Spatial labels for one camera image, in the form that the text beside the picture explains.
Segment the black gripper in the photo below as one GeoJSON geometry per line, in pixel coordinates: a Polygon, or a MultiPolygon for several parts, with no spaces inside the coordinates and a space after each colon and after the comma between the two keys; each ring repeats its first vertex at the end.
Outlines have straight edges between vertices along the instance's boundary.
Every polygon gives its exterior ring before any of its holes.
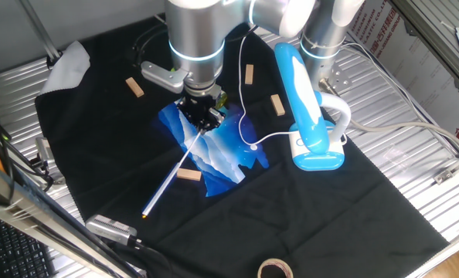
{"type": "Polygon", "coordinates": [[[194,97],[185,94],[177,103],[177,108],[198,132],[210,131],[220,126],[226,114],[216,107],[212,97],[194,97]]]}

